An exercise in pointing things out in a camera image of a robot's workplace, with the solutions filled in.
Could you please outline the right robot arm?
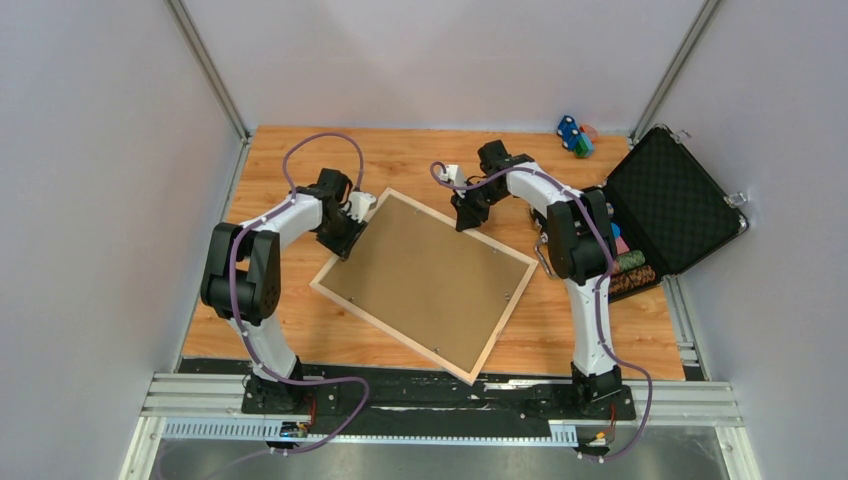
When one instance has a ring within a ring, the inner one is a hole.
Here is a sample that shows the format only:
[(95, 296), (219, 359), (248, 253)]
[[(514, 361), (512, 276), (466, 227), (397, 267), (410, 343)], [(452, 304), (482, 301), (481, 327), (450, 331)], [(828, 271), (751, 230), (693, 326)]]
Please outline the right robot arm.
[(434, 163), (433, 178), (453, 192), (458, 231), (487, 221), (490, 208), (507, 197), (524, 200), (541, 217), (547, 251), (540, 257), (563, 281), (575, 332), (571, 403), (584, 417), (596, 417), (622, 388), (621, 369), (610, 340), (609, 286), (615, 238), (602, 191), (565, 185), (527, 154), (511, 155), (502, 141), (478, 150), (480, 179), (464, 177), (457, 165)]

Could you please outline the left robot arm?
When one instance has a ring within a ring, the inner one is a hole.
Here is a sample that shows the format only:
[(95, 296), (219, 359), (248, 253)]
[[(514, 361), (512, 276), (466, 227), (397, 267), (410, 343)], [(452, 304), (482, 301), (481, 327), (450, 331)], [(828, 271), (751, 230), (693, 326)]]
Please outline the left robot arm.
[(201, 302), (238, 333), (251, 360), (250, 386), (283, 413), (304, 405), (309, 383), (277, 317), (282, 252), (311, 233), (338, 259), (348, 259), (376, 203), (345, 174), (324, 168), (315, 183), (293, 188), (269, 211), (212, 231)]

